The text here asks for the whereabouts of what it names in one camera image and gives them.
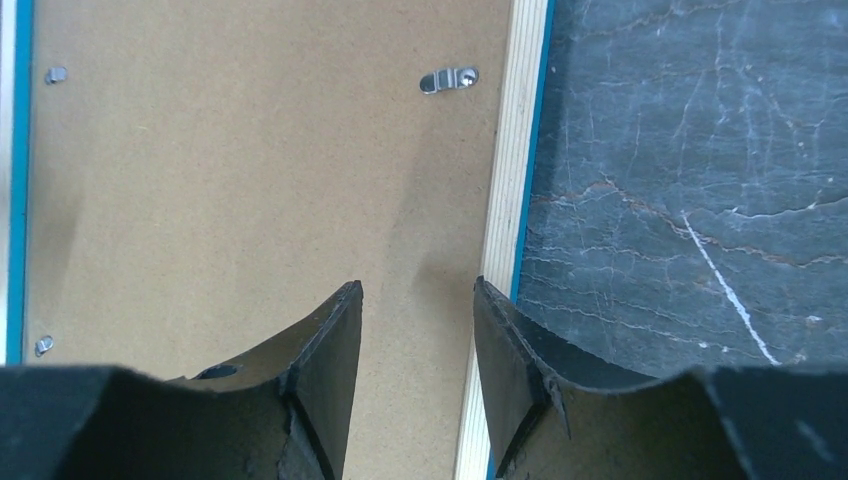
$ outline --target marble slab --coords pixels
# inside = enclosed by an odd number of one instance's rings
[[[521,309],[650,375],[848,360],[848,2],[555,15]]]

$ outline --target metal tab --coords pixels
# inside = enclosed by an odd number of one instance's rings
[[[468,88],[480,78],[480,72],[475,67],[443,68],[428,73],[421,78],[418,86],[427,95],[442,90],[462,90]]]
[[[41,337],[41,339],[35,342],[35,356],[40,357],[44,355],[48,350],[53,348],[53,345],[53,337],[50,335]]]
[[[65,67],[52,67],[47,70],[47,73],[44,75],[44,83],[47,85],[54,85],[56,83],[64,82],[68,78],[68,69]]]

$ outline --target blue frame edge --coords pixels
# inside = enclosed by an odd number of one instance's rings
[[[9,277],[6,364],[23,362],[26,310],[27,202],[29,197],[30,113],[34,0],[18,0],[15,32],[15,91],[9,202]]]

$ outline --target curved black edge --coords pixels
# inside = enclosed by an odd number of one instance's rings
[[[342,478],[361,311],[348,283],[221,364],[235,368],[192,380],[0,369],[0,478]]]
[[[542,375],[521,340],[504,322],[480,281],[474,295],[474,341],[483,405],[489,426],[495,473],[503,475],[508,459],[521,447],[548,402]]]
[[[495,450],[503,478],[848,478],[844,366],[693,368],[654,379],[556,336],[482,278],[474,302],[492,445],[520,444]],[[510,341],[491,343],[502,337]],[[537,372],[516,376],[503,358],[531,358]],[[527,377],[543,378],[541,414],[536,403],[504,399],[531,395]],[[529,431],[515,428],[531,414]]]

